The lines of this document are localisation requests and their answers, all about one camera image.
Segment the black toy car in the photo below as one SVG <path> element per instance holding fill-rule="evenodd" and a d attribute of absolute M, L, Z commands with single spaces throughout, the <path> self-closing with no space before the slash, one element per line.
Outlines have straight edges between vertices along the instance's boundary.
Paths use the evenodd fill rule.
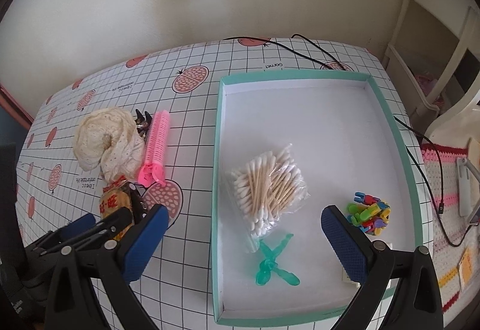
<path fill-rule="evenodd" d="M 136 185 L 134 183 L 128 183 L 128 189 L 133 212 L 133 222 L 139 224 L 146 216 L 148 209 Z"/>

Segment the orange snack packet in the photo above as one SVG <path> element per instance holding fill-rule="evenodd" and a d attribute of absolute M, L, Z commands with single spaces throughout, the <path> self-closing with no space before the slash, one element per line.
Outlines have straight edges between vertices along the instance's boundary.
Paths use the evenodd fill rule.
<path fill-rule="evenodd" d="M 124 175 L 119 176 L 113 183 L 103 189 L 103 195 L 99 200 L 99 212 L 101 220 L 106 219 L 110 214 L 125 207 L 130 211 L 131 221 L 129 225 L 119 232 L 114 239 L 120 241 L 129 228 L 134 225 L 134 212 L 131 200 L 130 182 Z"/>

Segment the cream lace scrunchie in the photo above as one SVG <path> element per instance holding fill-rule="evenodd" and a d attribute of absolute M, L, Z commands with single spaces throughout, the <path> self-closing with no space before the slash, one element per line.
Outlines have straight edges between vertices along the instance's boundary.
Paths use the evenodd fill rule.
<path fill-rule="evenodd" d="M 98 167 L 107 183 L 121 175 L 136 180 L 144 161 L 145 141 L 131 113 L 112 107 L 83 118 L 76 128 L 72 151 L 82 170 Z"/>

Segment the pink hair roller clip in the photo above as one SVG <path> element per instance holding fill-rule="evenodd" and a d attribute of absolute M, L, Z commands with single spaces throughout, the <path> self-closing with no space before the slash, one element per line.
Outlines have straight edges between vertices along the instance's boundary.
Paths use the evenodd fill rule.
<path fill-rule="evenodd" d="M 145 157 L 137 176 L 137 182 L 146 188 L 154 183 L 166 185 L 164 158 L 169 128 L 169 112 L 156 112 L 149 127 Z"/>

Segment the black gold action figure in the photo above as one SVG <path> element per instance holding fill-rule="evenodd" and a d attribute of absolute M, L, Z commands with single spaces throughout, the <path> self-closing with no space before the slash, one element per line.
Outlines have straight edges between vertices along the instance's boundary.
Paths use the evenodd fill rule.
<path fill-rule="evenodd" d="M 136 112 L 136 127 L 137 127 L 137 132 L 140 137 L 145 138 L 145 136 L 148 134 L 148 131 L 150 129 L 151 123 L 152 123 L 152 116 L 150 115 L 149 112 L 145 111 L 142 113 L 138 109 L 135 110 Z"/>

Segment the small cream plastic piece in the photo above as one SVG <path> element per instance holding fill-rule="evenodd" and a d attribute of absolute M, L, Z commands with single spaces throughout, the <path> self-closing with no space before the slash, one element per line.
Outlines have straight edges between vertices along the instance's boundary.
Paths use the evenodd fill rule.
<path fill-rule="evenodd" d="M 393 249 L 393 244 L 392 244 L 391 242 L 386 242 L 386 245 L 387 245 L 391 250 Z M 345 271 L 345 269 L 343 269 L 342 281 L 343 281 L 344 283 L 348 283 L 348 284 L 354 285 L 357 289 L 360 288 L 360 283 L 351 280 L 351 278 L 349 277 L 349 275 L 347 274 L 347 272 Z"/>

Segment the colourful plastic clips pile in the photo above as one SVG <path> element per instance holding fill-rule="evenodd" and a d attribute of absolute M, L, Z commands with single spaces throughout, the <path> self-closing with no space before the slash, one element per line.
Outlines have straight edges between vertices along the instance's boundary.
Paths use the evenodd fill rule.
<path fill-rule="evenodd" d="M 391 208 L 380 198 L 356 192 L 353 202 L 347 205 L 347 221 L 363 233 L 379 236 L 388 226 Z"/>

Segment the pomegranate grid tablecloth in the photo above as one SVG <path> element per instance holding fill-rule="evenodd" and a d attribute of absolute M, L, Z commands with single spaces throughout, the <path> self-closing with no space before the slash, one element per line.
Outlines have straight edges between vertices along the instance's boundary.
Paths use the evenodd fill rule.
<path fill-rule="evenodd" d="M 132 176 L 143 146 L 135 111 L 171 114 L 166 174 L 183 195 L 174 225 L 133 285 L 162 329 L 214 329 L 210 214 L 216 101 L 226 75 L 283 69 L 335 69 L 374 77 L 400 120 L 415 159 L 421 156 L 404 104 L 368 50 L 302 36 L 230 38 L 151 53 L 76 81 L 47 98 L 17 164 L 20 234 L 29 244 L 84 214 L 100 215 L 107 182 Z"/>

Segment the teal plastic hair clip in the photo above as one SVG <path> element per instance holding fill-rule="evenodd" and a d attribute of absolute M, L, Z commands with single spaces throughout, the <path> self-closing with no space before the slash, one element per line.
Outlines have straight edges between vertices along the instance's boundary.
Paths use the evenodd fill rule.
<path fill-rule="evenodd" d="M 268 247 L 264 243 L 264 240 L 259 241 L 259 251 L 264 255 L 264 259 L 260 262 L 259 270 L 256 272 L 257 285 L 266 285 L 270 281 L 272 273 L 276 274 L 291 286 L 300 285 L 300 279 L 295 276 L 294 273 L 281 269 L 277 263 L 278 257 L 287 247 L 293 236 L 294 235 L 292 233 L 286 234 L 286 236 L 274 249 Z"/>

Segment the crocheted striped blanket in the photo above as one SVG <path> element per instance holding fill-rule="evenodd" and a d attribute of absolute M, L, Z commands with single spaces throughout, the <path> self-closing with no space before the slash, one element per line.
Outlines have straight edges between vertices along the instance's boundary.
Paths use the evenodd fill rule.
<path fill-rule="evenodd" d="M 421 145 L 425 174 L 431 192 L 429 202 L 443 205 L 433 217 L 433 262 L 439 281 L 444 323 L 450 323 L 479 292 L 479 226 L 468 225 L 460 215 L 459 179 L 456 160 L 470 157 L 468 149 L 440 144 Z"/>

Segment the bag of cotton swabs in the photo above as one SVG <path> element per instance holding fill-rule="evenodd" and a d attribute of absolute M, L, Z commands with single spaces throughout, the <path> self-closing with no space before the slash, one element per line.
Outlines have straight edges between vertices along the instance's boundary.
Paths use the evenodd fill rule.
<path fill-rule="evenodd" d="M 229 194 L 253 252 L 283 215 L 295 213 L 310 197 L 292 147 L 287 144 L 280 150 L 259 154 L 226 174 Z"/>

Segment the teal cardboard box tray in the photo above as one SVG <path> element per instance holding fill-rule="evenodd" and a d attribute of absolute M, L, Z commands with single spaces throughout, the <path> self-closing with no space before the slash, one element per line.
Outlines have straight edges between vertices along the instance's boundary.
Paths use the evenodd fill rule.
<path fill-rule="evenodd" d="M 291 286 L 255 275 L 244 218 L 228 174 L 256 156 L 290 147 L 308 187 L 307 199 L 266 237 L 287 247 L 279 266 L 298 276 Z M 212 295 L 216 323 L 284 327 L 339 317 L 356 294 L 320 227 L 329 205 L 344 209 L 356 192 L 381 198 L 391 219 L 381 238 L 397 250 L 423 241 L 414 174 L 400 129 L 374 77 L 348 71 L 283 70 L 220 81 L 212 185 Z"/>

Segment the grey metal stand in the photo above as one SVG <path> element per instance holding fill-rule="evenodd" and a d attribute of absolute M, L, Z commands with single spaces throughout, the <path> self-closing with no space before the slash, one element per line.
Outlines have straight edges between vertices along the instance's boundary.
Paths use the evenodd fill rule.
<path fill-rule="evenodd" d="M 479 211 L 479 170 L 468 158 L 456 159 L 459 215 L 475 223 Z"/>

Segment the white wooden shelf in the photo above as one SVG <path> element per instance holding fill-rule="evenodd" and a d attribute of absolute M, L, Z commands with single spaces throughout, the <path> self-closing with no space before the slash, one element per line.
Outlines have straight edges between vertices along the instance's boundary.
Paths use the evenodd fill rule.
<path fill-rule="evenodd" d="M 383 66 L 412 126 L 431 135 L 479 108 L 475 0 L 402 0 Z"/>

